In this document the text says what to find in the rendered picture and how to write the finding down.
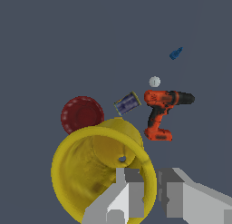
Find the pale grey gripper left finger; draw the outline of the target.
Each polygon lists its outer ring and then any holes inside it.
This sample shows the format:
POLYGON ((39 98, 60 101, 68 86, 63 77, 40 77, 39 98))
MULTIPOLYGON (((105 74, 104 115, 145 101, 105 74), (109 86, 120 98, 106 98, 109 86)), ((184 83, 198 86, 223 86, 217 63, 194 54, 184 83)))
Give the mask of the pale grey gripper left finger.
POLYGON ((144 180, 139 169, 117 168, 116 182, 85 209, 82 224, 128 224, 144 217, 144 180))

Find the small white ball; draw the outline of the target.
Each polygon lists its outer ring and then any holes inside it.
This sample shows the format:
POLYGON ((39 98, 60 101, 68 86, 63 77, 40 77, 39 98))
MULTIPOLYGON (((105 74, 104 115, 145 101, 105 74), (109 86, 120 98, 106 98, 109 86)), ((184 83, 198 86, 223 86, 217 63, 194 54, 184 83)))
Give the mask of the small white ball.
POLYGON ((157 76, 153 76, 149 80, 149 84, 151 87, 159 87, 160 86, 160 78, 157 76))

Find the orange and black power drill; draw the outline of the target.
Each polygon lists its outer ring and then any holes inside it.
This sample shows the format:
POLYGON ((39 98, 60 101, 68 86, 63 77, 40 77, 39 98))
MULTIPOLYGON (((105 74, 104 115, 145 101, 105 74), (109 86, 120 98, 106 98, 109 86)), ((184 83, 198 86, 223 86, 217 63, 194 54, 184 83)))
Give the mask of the orange and black power drill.
POLYGON ((168 115, 175 105, 192 104, 195 97, 191 93, 147 90, 144 101, 152 108, 145 136, 150 141, 172 141, 171 132, 160 128, 162 117, 168 115))

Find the dark red plate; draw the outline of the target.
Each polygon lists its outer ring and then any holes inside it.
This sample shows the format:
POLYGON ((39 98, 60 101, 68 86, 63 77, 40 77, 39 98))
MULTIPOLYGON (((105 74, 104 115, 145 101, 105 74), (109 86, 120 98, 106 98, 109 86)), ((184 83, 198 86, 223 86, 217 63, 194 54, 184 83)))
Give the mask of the dark red plate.
POLYGON ((78 96, 68 101, 62 109, 61 123, 71 134, 81 128, 95 126, 104 121, 102 107, 91 97, 78 96))

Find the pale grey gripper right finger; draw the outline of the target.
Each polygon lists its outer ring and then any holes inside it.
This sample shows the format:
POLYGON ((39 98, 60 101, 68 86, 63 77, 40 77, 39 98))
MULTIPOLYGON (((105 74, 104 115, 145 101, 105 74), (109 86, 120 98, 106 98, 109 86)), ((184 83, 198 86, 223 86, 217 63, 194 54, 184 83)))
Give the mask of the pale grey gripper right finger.
POLYGON ((188 224, 232 224, 232 198, 194 182, 180 168, 157 169, 158 198, 167 218, 188 224))

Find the small blue marker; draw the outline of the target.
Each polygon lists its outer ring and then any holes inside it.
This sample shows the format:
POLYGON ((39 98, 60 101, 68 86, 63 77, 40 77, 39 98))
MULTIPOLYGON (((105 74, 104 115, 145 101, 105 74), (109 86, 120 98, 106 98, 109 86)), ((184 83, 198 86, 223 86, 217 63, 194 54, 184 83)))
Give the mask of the small blue marker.
POLYGON ((180 47, 179 49, 177 50, 174 50, 170 55, 169 57, 172 59, 172 60, 175 60, 179 57, 179 54, 182 52, 183 48, 180 47))

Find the blue can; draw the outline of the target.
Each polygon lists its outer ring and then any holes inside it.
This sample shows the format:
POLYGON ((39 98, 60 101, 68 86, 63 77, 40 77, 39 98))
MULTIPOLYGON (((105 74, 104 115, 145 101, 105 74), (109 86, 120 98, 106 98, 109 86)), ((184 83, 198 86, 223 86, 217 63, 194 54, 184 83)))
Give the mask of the blue can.
POLYGON ((122 116, 123 114, 130 112, 132 109, 141 105, 141 102, 135 92, 131 92, 122 99, 115 102, 114 107, 117 113, 122 116))

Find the yellow pitcher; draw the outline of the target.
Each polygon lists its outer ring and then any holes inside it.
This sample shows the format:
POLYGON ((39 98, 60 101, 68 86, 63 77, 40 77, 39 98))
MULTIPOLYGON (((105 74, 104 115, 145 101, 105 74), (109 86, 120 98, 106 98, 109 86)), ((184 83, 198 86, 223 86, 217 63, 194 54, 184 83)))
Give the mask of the yellow pitcher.
POLYGON ((138 169, 144 179, 144 214, 157 196, 157 177, 139 131, 122 118, 74 131, 57 148, 51 178, 57 199, 78 222, 85 209, 116 181, 118 168, 138 169))

